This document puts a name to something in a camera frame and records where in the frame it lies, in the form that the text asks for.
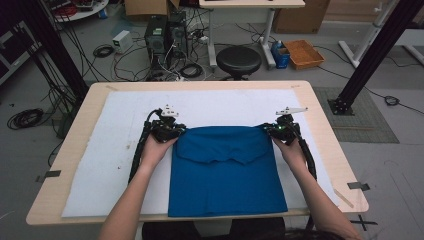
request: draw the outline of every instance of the human arm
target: human arm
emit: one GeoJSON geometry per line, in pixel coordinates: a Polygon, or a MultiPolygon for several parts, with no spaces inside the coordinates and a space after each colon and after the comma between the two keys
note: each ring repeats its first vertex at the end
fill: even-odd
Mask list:
{"type": "Polygon", "coordinates": [[[157,143],[150,135],[140,158],[140,166],[122,196],[113,207],[102,226],[98,239],[131,239],[136,235],[141,206],[150,178],[168,148],[177,139],[157,143]]]}
{"type": "Polygon", "coordinates": [[[284,160],[299,183],[316,229],[335,233],[345,239],[362,239],[352,223],[334,205],[309,173],[298,140],[294,140],[290,146],[275,138],[273,141],[280,148],[284,160]]]}

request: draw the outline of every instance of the gray floor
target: gray floor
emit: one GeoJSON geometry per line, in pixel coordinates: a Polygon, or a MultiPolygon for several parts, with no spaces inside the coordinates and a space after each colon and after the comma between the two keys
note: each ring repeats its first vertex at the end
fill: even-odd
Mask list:
{"type": "MultiPolygon", "coordinates": [[[[132,31],[134,37],[144,35],[145,24],[130,22],[119,12],[108,19],[100,20],[96,16],[77,21],[73,24],[85,53],[91,61],[91,52],[101,44],[111,44],[111,39],[121,30],[132,31]]],[[[254,25],[258,31],[263,25],[254,25]]],[[[251,43],[251,36],[234,24],[216,25],[216,34],[221,43],[251,43]]],[[[315,46],[329,48],[340,54],[339,40],[345,40],[354,48],[368,29],[368,24],[325,22],[316,35],[272,34],[283,41],[307,39],[315,46]]],[[[64,36],[69,53],[80,68],[78,51],[64,36]]],[[[322,68],[349,77],[354,68],[343,62],[334,53],[319,49],[326,61],[322,68]]],[[[211,73],[205,58],[206,49],[198,49],[199,64],[204,65],[206,75],[194,80],[216,80],[225,74],[219,69],[211,73]]],[[[394,47],[388,56],[399,65],[417,64],[402,47],[394,47]]],[[[112,56],[96,59],[95,67],[106,78],[111,77],[112,56]]],[[[139,49],[120,62],[119,67],[137,72],[148,66],[145,49],[139,49]]],[[[120,76],[132,77],[128,72],[119,72],[120,76]]],[[[367,87],[386,96],[392,95],[401,103],[424,110],[424,67],[412,65],[397,67],[390,59],[385,59],[369,80],[367,87]]],[[[312,86],[344,87],[347,79],[313,68],[296,71],[289,67],[285,70],[268,71],[265,66],[252,74],[250,80],[307,80],[312,86]]],[[[92,73],[85,77],[87,82],[96,81],[92,73]]],[[[31,62],[25,63],[8,81],[0,86],[0,239],[94,239],[99,225],[71,225],[35,227],[26,224],[25,218],[41,187],[36,182],[38,175],[49,169],[47,159],[52,150],[60,143],[51,126],[13,131],[6,127],[7,120],[20,111],[29,108],[48,110],[50,103],[42,99],[48,94],[48,86],[38,68],[31,62]]],[[[365,221],[378,225],[367,225],[365,231],[357,225],[364,239],[424,239],[424,115],[402,106],[389,107],[375,95],[371,95],[386,121],[399,139],[399,144],[367,144],[341,142],[341,146],[352,169],[362,183],[368,183],[371,190],[365,195],[370,205],[366,213],[361,213],[365,221]]],[[[358,220],[357,214],[349,214],[352,220],[358,220]]],[[[299,227],[305,224],[305,217],[286,219],[288,226],[299,227]]],[[[204,232],[210,234],[210,225],[199,223],[204,232]]],[[[214,224],[215,228],[225,226],[214,224]]]]}

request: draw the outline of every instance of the basket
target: basket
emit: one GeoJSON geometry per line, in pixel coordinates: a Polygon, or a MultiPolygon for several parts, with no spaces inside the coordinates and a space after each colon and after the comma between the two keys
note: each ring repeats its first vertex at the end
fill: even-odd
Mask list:
{"type": "Polygon", "coordinates": [[[324,62],[324,57],[306,40],[284,42],[296,70],[316,67],[324,62]]]}

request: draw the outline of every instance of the folded shirt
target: folded shirt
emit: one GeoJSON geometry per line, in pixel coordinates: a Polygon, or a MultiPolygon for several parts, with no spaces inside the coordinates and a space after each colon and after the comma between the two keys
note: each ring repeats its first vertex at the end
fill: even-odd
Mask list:
{"type": "Polygon", "coordinates": [[[170,217],[286,212],[272,140],[260,127],[187,129],[173,147],[170,217]]]}

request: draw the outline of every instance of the black stool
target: black stool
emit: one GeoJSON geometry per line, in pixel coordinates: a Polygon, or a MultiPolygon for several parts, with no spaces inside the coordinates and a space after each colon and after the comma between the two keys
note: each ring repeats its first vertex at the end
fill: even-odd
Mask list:
{"type": "Polygon", "coordinates": [[[224,72],[231,76],[221,79],[247,80],[243,75],[256,72],[261,64],[261,56],[255,50],[247,47],[228,47],[218,53],[216,63],[224,72]]]}

